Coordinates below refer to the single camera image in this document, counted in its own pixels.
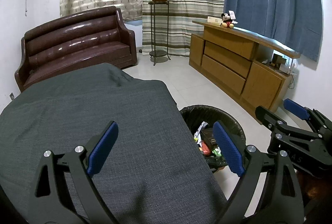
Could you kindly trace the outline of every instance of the silver screw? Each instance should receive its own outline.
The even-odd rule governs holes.
[[[75,148],[75,152],[76,153],[80,153],[80,152],[82,152],[84,150],[84,147],[83,146],[77,146],[76,148]]]
[[[249,152],[252,152],[252,153],[256,151],[256,147],[253,146],[253,145],[249,145],[249,146],[247,147],[247,149],[248,149]]]
[[[48,158],[50,155],[51,155],[51,151],[50,150],[47,150],[47,151],[44,152],[44,156],[46,158]]]
[[[284,151],[284,150],[281,150],[281,151],[280,151],[280,155],[281,155],[281,156],[287,156],[287,152]]]

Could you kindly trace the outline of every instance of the mickey mouse plush toy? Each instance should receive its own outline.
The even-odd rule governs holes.
[[[237,22],[236,21],[234,21],[234,19],[235,19],[235,14],[234,14],[234,12],[233,11],[229,11],[229,14],[228,13],[223,13],[223,14],[221,14],[221,18],[222,18],[222,23],[221,23],[221,25],[223,26],[223,27],[228,27],[228,28],[231,28],[231,29],[233,29],[234,28],[234,24],[237,24]]]

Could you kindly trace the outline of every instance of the black trash bag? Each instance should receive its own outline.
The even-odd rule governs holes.
[[[192,135],[195,134],[203,121],[208,123],[205,128],[212,128],[213,124],[220,120],[232,134],[240,136],[241,140],[244,143],[246,142],[246,136],[244,135],[244,131],[238,121],[235,120],[233,116],[219,108],[207,105],[193,105],[183,108],[180,110],[180,113]],[[204,156],[204,158],[212,172],[216,171],[218,168],[227,166],[227,162],[224,157]]]

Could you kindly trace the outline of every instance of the plant stand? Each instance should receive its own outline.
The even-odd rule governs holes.
[[[166,4],[167,5],[167,52],[164,50],[156,50],[156,4]],[[154,64],[153,66],[156,65],[156,58],[157,57],[163,57],[166,56],[169,58],[168,54],[168,32],[169,32],[169,2],[149,2],[150,5],[150,17],[151,17],[151,51],[150,51],[150,56],[151,58],[154,57]],[[152,40],[152,5],[153,5],[153,35],[154,35],[154,41]]]

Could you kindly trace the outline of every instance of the floor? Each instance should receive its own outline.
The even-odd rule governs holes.
[[[161,63],[153,66],[149,55],[137,54],[137,66],[127,68],[124,71],[134,78],[142,80],[163,81],[178,109],[183,107],[204,104],[220,108],[232,115],[242,126],[246,135],[246,144],[255,145],[261,152],[266,152],[270,143],[270,134],[267,128],[257,123],[243,108],[241,108],[226,93],[215,86],[189,66],[189,58],[182,56],[170,56],[171,60],[165,62],[165,58],[159,58]],[[289,125],[298,127],[281,108],[277,115],[286,120]],[[261,174],[255,194],[245,216],[255,212],[259,197],[261,196],[266,174]],[[238,182],[238,176],[230,171],[228,167],[215,173],[215,178],[228,199]]]

